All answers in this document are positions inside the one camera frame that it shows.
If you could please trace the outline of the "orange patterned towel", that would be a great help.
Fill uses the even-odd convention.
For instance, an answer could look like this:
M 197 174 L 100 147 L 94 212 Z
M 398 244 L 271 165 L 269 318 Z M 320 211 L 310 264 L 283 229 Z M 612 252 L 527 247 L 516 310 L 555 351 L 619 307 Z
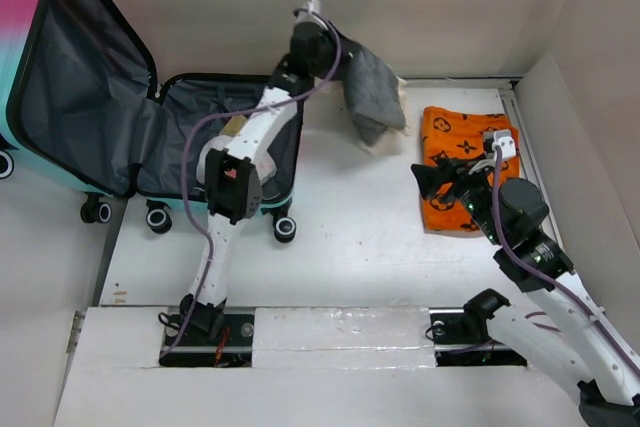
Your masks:
M 435 166 L 445 158 L 474 159 L 484 152 L 483 135 L 509 129 L 519 146 L 519 131 L 503 114 L 465 114 L 437 106 L 426 107 L 422 114 L 420 138 L 423 163 Z M 435 199 L 422 200 L 422 220 L 426 230 L 467 232 L 478 230 L 459 202 L 442 202 L 448 184 L 438 191 Z

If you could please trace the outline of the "cream ruffled cloth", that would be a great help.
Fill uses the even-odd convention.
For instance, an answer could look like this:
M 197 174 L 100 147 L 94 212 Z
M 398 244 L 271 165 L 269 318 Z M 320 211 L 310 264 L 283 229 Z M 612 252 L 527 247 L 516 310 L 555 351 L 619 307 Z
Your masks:
M 358 142 L 358 146 L 370 155 L 374 156 L 390 156 L 398 155 L 401 151 L 401 139 L 408 137 L 413 133 L 413 124 L 410 118 L 409 102 L 405 88 L 408 82 L 401 78 L 398 81 L 398 99 L 400 109 L 404 115 L 405 125 L 402 129 L 393 129 L 387 127 L 381 136 L 373 143 L 367 143 L 363 140 Z

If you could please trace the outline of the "grey cloth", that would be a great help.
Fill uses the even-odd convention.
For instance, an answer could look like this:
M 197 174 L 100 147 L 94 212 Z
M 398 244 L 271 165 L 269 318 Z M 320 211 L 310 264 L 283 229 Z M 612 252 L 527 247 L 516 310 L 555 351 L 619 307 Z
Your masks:
M 367 148 L 379 144 L 385 134 L 407 128 L 403 80 L 362 45 L 347 63 L 343 93 L 349 118 Z

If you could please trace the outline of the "pink teal kids suitcase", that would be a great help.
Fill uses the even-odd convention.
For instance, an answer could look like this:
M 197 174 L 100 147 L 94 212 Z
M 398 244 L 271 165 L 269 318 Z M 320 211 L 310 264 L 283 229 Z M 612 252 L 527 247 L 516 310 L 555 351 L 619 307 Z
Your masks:
M 85 194 L 86 223 L 106 223 L 110 198 L 141 195 L 157 234 L 184 206 L 205 205 L 196 170 L 208 141 L 254 107 L 267 78 L 183 73 L 160 81 L 154 59 L 112 0 L 1 0 L 1 174 L 19 165 Z

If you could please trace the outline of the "yellow cotton pads box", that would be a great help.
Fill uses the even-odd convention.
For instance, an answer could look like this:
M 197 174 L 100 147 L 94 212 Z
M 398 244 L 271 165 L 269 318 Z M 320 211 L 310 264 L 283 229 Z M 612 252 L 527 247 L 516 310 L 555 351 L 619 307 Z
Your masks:
M 247 123 L 248 118 L 246 116 L 238 115 L 233 116 L 230 120 L 225 124 L 220 134 L 234 137 L 240 133 L 244 125 Z

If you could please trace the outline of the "clear bag red label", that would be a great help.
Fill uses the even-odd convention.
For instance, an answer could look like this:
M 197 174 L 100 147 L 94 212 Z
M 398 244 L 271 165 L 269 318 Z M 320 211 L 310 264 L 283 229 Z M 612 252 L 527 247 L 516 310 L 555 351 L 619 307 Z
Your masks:
M 261 185 L 272 179 L 277 173 L 275 161 L 268 152 L 262 154 L 255 162 L 256 171 Z

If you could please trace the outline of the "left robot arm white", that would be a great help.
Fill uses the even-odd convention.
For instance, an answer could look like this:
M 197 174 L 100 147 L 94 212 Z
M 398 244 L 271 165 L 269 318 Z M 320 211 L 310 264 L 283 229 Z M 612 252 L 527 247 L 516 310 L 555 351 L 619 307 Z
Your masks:
M 222 334 L 234 247 L 263 199 L 256 162 L 298 114 L 298 103 L 318 90 L 314 77 L 319 71 L 327 70 L 323 83 L 332 80 L 341 54 L 340 36 L 330 21 L 319 17 L 296 24 L 289 53 L 277 65 L 257 106 L 243 112 L 248 117 L 246 124 L 225 147 L 211 149 L 205 155 L 206 227 L 194 220 L 190 210 L 187 157 L 195 134 L 212 120 L 228 115 L 212 114 L 201 119 L 187 137 L 181 161 L 182 199 L 188 219 L 206 239 L 206 248 L 194 283 L 179 306 L 181 325 L 175 343 L 187 330 L 205 344 Z

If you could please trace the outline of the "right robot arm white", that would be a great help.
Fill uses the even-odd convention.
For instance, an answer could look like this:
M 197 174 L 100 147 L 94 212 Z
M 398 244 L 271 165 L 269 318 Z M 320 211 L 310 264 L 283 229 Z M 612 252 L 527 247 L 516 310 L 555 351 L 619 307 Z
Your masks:
M 486 289 L 467 301 L 460 329 L 496 341 L 533 364 L 577 405 L 589 426 L 639 423 L 639 355 L 590 297 L 572 261 L 541 229 L 549 214 L 538 187 L 499 180 L 499 153 L 464 161 L 441 159 L 411 171 L 425 200 L 455 200 L 497 246 L 502 273 L 553 322 L 535 325 L 502 294 Z

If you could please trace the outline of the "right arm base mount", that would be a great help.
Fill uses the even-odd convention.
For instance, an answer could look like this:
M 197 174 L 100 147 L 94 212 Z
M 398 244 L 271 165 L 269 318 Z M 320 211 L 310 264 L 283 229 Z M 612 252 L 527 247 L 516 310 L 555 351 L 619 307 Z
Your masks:
M 482 333 L 462 309 L 430 311 L 424 336 L 433 343 L 437 367 L 527 367 L 527 360 Z

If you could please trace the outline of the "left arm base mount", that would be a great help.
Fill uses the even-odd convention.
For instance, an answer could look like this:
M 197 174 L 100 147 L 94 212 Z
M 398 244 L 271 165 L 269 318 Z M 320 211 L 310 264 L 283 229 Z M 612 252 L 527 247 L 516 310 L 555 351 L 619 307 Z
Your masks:
M 219 334 L 211 340 L 195 327 L 188 327 L 179 344 L 181 325 L 177 311 L 160 312 L 164 328 L 159 364 L 167 368 L 249 368 L 252 366 L 255 310 L 233 308 L 225 312 Z

